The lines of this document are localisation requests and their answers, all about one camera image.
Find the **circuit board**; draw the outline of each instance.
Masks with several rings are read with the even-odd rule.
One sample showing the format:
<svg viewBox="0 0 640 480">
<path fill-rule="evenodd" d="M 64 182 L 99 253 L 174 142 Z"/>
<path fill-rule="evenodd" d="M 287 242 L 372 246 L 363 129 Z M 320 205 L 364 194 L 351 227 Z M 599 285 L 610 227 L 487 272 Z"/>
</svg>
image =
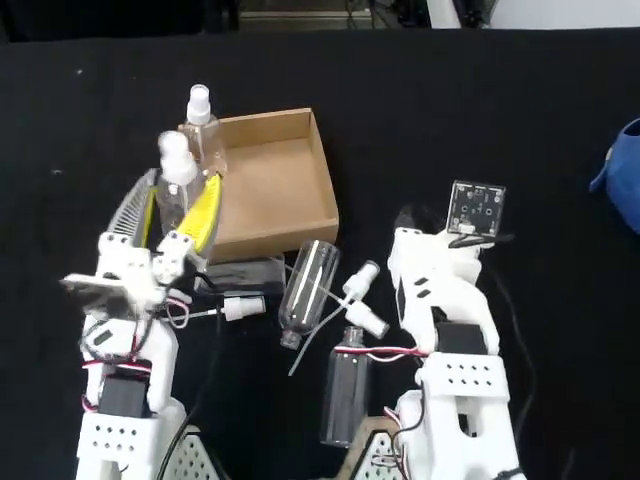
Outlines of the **circuit board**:
<svg viewBox="0 0 640 480">
<path fill-rule="evenodd" d="M 453 182 L 447 232 L 495 237 L 500 228 L 505 187 Z"/>
</svg>

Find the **spray bottle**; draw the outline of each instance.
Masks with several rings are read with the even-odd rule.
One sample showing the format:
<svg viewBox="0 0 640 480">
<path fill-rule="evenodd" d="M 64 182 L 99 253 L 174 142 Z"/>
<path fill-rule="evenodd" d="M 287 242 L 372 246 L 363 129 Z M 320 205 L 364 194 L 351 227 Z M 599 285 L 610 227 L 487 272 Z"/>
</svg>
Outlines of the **spray bottle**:
<svg viewBox="0 0 640 480">
<path fill-rule="evenodd" d="M 211 112 L 209 89 L 205 85 L 191 87 L 182 132 L 189 139 L 189 147 L 204 174 L 224 176 L 227 156 L 220 134 L 220 120 Z"/>
<path fill-rule="evenodd" d="M 166 235 L 180 226 L 189 209 L 202 193 L 203 173 L 189 152 L 189 142 L 182 133 L 164 132 L 158 138 L 162 174 L 158 180 L 157 201 L 162 231 Z"/>
</svg>

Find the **clear plastic bottle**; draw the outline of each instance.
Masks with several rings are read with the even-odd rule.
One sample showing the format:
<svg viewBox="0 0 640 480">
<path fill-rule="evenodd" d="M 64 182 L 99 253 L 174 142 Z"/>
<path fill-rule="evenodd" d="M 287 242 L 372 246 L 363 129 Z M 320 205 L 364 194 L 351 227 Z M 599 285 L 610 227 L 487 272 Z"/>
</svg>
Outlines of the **clear plastic bottle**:
<svg viewBox="0 0 640 480">
<path fill-rule="evenodd" d="M 302 336 L 318 324 L 339 259 L 338 249 L 320 240 L 300 249 L 278 312 L 283 347 L 297 350 Z"/>
<path fill-rule="evenodd" d="M 363 347 L 363 330 L 347 327 L 339 347 Z M 325 445 L 349 448 L 367 415 L 369 403 L 369 366 L 366 355 L 336 353 L 329 355 L 320 441 Z"/>
<path fill-rule="evenodd" d="M 162 231 L 166 235 L 180 226 L 202 193 L 205 178 L 182 133 L 164 132 L 158 138 L 158 146 L 162 155 L 162 174 L 158 180 L 157 202 Z"/>
<path fill-rule="evenodd" d="M 220 120 L 211 112 L 209 89 L 205 85 L 191 87 L 187 104 L 187 120 L 182 132 L 189 139 L 189 148 L 205 175 L 227 173 L 227 154 L 220 135 Z"/>
</svg>

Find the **robotic arm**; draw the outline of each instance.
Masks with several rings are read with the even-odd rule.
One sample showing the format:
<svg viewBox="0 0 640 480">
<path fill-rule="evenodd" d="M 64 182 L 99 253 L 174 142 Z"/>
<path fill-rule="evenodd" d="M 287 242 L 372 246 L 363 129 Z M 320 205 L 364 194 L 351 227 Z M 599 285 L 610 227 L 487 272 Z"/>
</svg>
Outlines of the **robotic arm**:
<svg viewBox="0 0 640 480">
<path fill-rule="evenodd" d="M 456 188 L 454 184 L 450 225 Z M 463 231 L 474 232 L 471 215 L 483 214 L 482 202 L 478 212 L 472 200 L 462 210 L 469 215 L 453 222 Z M 486 210 L 492 212 L 484 202 Z M 388 259 L 400 326 L 421 351 L 430 353 L 415 374 L 421 391 L 406 392 L 396 407 L 407 428 L 398 435 L 407 453 L 407 476 L 524 480 L 508 410 L 507 377 L 498 356 L 500 337 L 487 300 L 475 286 L 482 242 L 450 248 L 461 237 L 448 230 L 430 235 L 398 228 Z"/>
<path fill-rule="evenodd" d="M 71 274 L 62 281 L 81 293 L 97 294 L 85 303 L 81 350 L 88 380 L 77 480 L 154 480 L 186 417 L 182 404 L 171 397 L 178 342 L 155 312 L 183 276 L 185 261 L 201 261 L 196 246 L 213 240 L 220 185 L 219 179 L 210 181 L 178 231 L 161 242 L 161 254 L 152 258 L 144 246 L 154 179 L 150 170 L 136 183 L 100 236 L 96 274 Z M 180 478 L 218 478 L 198 438 L 172 453 L 164 478 L 174 478 L 177 465 L 189 455 L 199 460 L 185 462 Z"/>
</svg>

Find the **open cardboard box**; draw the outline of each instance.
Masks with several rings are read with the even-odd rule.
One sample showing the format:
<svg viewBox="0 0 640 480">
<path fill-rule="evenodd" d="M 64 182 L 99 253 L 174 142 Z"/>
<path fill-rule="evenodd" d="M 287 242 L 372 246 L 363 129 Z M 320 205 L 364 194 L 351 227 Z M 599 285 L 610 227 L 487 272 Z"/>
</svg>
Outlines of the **open cardboard box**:
<svg viewBox="0 0 640 480">
<path fill-rule="evenodd" d="M 221 120 L 228 171 L 215 261 L 334 242 L 338 207 L 310 108 Z"/>
</svg>

